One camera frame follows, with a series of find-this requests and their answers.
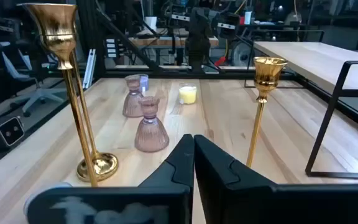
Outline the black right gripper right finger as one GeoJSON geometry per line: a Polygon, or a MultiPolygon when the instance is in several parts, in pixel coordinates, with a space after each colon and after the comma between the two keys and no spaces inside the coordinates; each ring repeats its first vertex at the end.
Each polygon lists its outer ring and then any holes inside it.
{"type": "Polygon", "coordinates": [[[206,137],[194,140],[207,223],[358,223],[358,184],[277,184],[206,137]]]}

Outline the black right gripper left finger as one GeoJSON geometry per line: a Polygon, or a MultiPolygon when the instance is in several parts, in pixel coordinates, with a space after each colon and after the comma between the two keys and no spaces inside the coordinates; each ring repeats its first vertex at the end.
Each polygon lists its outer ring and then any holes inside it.
{"type": "Polygon", "coordinates": [[[55,187],[25,208],[29,223],[191,223],[195,143],[185,134],[137,187],[55,187]]]}

